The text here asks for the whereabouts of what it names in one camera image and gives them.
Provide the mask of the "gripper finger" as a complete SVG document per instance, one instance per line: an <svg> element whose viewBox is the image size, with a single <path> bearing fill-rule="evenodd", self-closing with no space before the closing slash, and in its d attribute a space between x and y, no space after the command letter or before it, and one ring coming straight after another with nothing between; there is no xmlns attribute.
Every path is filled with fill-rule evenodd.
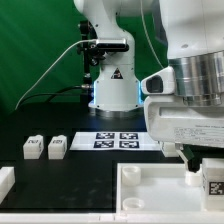
<svg viewBox="0 0 224 224"><path fill-rule="evenodd" d="M200 161L194 155L189 146L183 144L175 145L176 152L183 160L185 168L189 172L198 172L200 169Z"/></svg>

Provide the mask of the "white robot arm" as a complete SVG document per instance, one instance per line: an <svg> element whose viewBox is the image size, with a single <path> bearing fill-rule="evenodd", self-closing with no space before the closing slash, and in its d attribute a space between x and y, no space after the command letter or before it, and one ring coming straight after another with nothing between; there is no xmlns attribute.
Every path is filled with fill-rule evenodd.
<svg viewBox="0 0 224 224"><path fill-rule="evenodd" d="M149 136L171 143L191 172L199 151L224 148L224 0L73 0L92 25L100 64L89 107L105 115L144 112ZM138 80L135 40L119 17L160 9L168 66Z"/></svg>

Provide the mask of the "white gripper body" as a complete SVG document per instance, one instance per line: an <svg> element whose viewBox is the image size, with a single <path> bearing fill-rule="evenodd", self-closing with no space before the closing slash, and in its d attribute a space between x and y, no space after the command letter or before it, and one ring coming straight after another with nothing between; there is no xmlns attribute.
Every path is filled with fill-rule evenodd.
<svg viewBox="0 0 224 224"><path fill-rule="evenodd" d="M155 141L224 148L224 105L188 107L172 95L148 96L144 115Z"/></svg>

